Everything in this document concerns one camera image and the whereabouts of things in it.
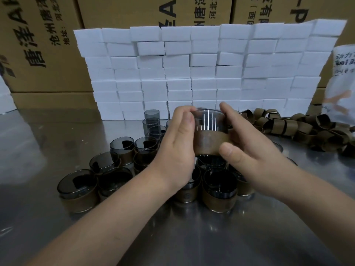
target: brown cardboard box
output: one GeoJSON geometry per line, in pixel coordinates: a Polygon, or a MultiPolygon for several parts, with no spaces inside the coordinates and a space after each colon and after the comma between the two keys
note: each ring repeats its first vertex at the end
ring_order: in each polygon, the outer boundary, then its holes
{"type": "Polygon", "coordinates": [[[0,73],[12,92],[92,91],[75,0],[0,0],[0,73]]]}
{"type": "Polygon", "coordinates": [[[82,93],[12,93],[18,109],[78,109],[97,111],[91,92],[82,93]]]}
{"type": "MultiPolygon", "coordinates": [[[[347,19],[336,46],[355,43],[355,0],[236,0],[232,23],[301,23],[318,18],[347,19]]],[[[318,87],[325,88],[332,76],[332,58],[321,73],[318,87]]]]}
{"type": "Polygon", "coordinates": [[[229,23],[232,0],[78,0],[85,28],[229,23]]]}

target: wall of white boxes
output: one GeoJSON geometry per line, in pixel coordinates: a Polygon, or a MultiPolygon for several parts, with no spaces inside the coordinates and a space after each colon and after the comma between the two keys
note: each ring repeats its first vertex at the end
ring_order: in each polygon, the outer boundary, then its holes
{"type": "Polygon", "coordinates": [[[16,109],[16,105],[10,94],[10,90],[0,76],[0,114],[4,114],[16,109]]]}
{"type": "Polygon", "coordinates": [[[306,113],[346,21],[75,30],[103,120],[176,107],[306,113]]]}

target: forearm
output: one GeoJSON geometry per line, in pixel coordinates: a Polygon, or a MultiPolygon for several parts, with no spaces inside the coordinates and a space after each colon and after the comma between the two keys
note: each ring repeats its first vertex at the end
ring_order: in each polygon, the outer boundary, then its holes
{"type": "Polygon", "coordinates": [[[345,264],[355,262],[355,201],[322,179],[306,172],[281,200],[345,264]]]}
{"type": "Polygon", "coordinates": [[[29,265],[116,265],[173,194],[144,170],[46,246],[29,265]]]}

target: person's right hand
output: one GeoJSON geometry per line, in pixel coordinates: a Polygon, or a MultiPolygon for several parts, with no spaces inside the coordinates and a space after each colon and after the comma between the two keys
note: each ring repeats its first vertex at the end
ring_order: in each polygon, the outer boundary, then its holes
{"type": "Polygon", "coordinates": [[[285,187],[292,186],[304,172],[227,103],[221,102],[220,109],[232,123],[232,141],[240,147],[223,143],[219,148],[221,156],[241,172],[258,192],[277,199],[284,197],[287,192],[285,187]]]}

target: stainless steel table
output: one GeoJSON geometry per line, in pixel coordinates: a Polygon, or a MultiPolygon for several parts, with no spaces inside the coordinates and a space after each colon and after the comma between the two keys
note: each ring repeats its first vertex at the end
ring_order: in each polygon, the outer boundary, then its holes
{"type": "MultiPolygon", "coordinates": [[[[21,265],[82,215],[68,215],[56,186],[88,168],[114,138],[143,136],[141,121],[100,121],[91,110],[0,115],[0,265],[21,265]]],[[[284,138],[284,154],[355,197],[355,161],[284,138]]],[[[286,205],[255,194],[228,214],[203,203],[165,203],[119,265],[340,265],[286,205]]]]}

